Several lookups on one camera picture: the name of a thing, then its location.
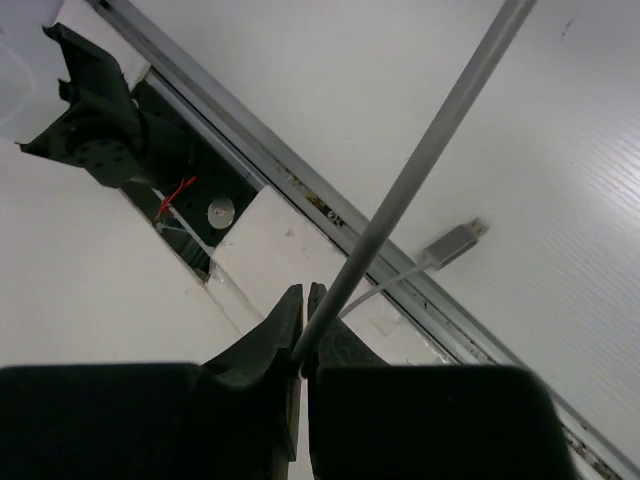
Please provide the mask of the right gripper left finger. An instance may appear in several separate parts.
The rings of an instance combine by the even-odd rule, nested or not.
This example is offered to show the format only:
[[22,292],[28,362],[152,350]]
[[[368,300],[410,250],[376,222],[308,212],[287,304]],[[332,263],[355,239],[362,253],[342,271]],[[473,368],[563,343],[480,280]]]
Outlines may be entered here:
[[290,286],[267,317],[221,354],[204,364],[230,404],[222,418],[253,437],[268,438],[284,459],[297,457],[301,380],[291,353],[303,328],[303,287]]

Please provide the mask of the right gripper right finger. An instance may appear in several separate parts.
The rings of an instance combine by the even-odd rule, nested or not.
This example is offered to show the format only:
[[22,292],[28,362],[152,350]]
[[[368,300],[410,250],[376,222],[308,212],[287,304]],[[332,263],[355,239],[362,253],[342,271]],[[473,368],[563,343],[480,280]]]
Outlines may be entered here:
[[341,319],[322,335],[305,364],[309,453],[316,479],[391,479],[386,397],[374,376],[388,365]]

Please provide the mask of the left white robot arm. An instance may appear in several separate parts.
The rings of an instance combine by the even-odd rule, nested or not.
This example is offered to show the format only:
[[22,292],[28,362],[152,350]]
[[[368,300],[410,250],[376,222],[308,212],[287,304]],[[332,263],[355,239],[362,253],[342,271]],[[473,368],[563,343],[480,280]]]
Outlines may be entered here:
[[1,2],[1,137],[28,144],[67,110],[59,82],[69,78],[54,25],[60,1]]

